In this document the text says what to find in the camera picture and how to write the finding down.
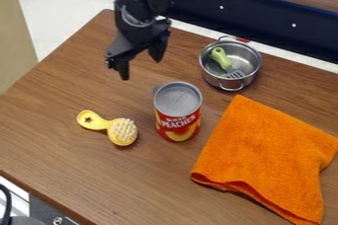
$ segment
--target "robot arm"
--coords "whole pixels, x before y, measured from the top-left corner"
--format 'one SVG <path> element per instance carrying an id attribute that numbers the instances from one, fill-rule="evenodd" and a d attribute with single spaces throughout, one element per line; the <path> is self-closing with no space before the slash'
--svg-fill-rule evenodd
<path id="1" fill-rule="evenodd" d="M 119 71 L 123 80 L 129 78 L 128 63 L 140 52 L 159 62 L 169 38 L 169 19 L 157 20 L 173 0 L 116 0 L 115 20 L 118 35 L 106 50 L 106 65 Z"/>

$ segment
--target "small saucepan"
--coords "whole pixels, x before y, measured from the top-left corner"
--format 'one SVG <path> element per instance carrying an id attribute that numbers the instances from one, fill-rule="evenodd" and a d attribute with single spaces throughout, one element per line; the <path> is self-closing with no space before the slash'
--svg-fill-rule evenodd
<path id="1" fill-rule="evenodd" d="M 227 57 L 232 61 L 232 68 L 243 73 L 241 77 L 229 78 L 219 64 L 211 58 L 211 52 L 216 47 L 224 49 Z M 208 83 L 225 91 L 239 91 L 255 78 L 262 65 L 262 56 L 248 44 L 234 37 L 224 36 L 202 50 L 200 64 Z"/>

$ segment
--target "red can label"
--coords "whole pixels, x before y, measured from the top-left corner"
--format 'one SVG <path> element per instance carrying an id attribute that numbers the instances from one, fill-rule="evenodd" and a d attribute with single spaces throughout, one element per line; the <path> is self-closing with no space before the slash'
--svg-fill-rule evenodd
<path id="1" fill-rule="evenodd" d="M 170 141 L 186 141 L 195 137 L 201 127 L 201 109 L 179 117 L 166 115 L 155 109 L 156 128 L 159 134 Z"/>

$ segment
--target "yellow brush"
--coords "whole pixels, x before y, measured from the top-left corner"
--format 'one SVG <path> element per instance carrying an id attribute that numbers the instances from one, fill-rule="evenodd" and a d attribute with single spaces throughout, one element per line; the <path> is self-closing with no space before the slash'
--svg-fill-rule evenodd
<path id="1" fill-rule="evenodd" d="M 81 126 L 88 129 L 107 129 L 111 141 L 120 146 L 130 145 L 137 138 L 137 127 L 129 118 L 106 120 L 95 112 L 83 111 L 76 117 L 76 120 Z"/>

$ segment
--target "orange towel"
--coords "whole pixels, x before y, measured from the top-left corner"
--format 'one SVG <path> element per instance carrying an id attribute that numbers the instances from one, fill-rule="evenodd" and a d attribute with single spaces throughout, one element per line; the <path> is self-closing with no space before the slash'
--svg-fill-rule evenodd
<path id="1" fill-rule="evenodd" d="M 336 137 L 236 96 L 191 177 L 203 185 L 243 192 L 295 224 L 320 224 L 319 172 L 337 148 Z"/>

